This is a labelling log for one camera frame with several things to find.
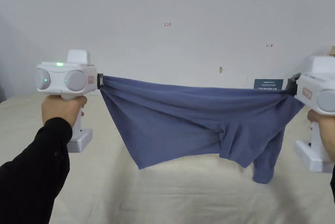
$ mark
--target human arm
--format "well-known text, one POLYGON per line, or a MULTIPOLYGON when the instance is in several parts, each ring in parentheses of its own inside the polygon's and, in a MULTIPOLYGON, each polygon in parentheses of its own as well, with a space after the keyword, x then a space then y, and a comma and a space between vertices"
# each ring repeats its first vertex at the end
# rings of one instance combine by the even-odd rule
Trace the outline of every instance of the human arm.
POLYGON ((67 143, 80 107, 87 99, 48 96, 43 127, 33 142, 0 167, 0 223, 48 223, 54 200, 70 170, 67 143))
MULTIPOLYGON (((323 116, 310 110, 307 114, 307 118, 309 121, 317 122, 319 124, 320 137, 323 146, 328 153, 330 160, 335 163, 335 116, 323 116)), ((333 191, 335 202, 335 166, 330 186, 333 191)))

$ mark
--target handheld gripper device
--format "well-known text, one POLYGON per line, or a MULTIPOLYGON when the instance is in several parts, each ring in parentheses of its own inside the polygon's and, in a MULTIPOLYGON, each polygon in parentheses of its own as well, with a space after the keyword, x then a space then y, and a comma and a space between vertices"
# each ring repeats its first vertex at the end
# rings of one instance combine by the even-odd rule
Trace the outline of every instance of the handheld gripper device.
MULTIPOLYGON (((70 50, 67 62, 42 62, 37 66, 36 84, 39 92, 60 95, 70 100, 103 86, 103 74, 98 74, 88 52, 70 50)), ((69 152, 82 152, 93 138, 92 129, 81 129, 81 109, 72 128, 69 152)))
MULTIPOLYGON (((335 116, 335 57, 317 56, 309 59, 305 73, 292 77, 292 95, 320 115, 335 116)), ((311 124, 308 142, 298 140, 294 151, 306 166, 314 172, 331 173, 331 162, 320 137, 319 125, 311 124)))

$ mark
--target black sweater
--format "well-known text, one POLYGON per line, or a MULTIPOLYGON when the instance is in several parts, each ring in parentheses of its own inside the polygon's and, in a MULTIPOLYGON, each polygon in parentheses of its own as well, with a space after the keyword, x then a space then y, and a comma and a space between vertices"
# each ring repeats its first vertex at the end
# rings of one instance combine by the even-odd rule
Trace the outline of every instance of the black sweater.
POLYGON ((71 137, 69 123, 53 118, 21 154, 0 167, 0 223, 49 223, 70 171, 66 145, 71 137))

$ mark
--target human hand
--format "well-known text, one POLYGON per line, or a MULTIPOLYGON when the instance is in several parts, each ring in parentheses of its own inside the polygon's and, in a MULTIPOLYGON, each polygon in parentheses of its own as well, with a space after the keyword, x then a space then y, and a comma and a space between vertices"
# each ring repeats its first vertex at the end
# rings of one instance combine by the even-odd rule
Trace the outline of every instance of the human hand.
POLYGON ((317 122, 320 129, 320 137, 329 158, 335 162, 335 116, 323 116, 310 110, 307 119, 317 122))
POLYGON ((60 117, 73 127, 80 108, 84 108, 86 103, 87 98, 85 96, 76 97, 68 101, 57 95, 47 96, 41 106, 43 126, 49 119, 60 117))

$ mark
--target white wall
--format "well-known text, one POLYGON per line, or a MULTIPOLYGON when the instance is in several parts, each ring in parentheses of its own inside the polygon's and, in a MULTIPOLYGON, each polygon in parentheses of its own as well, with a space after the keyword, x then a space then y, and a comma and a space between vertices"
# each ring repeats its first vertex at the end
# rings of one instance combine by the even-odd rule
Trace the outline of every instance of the white wall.
POLYGON ((334 1, 0 0, 0 96, 35 92, 36 65, 70 48, 105 75, 252 88, 335 44, 334 1))

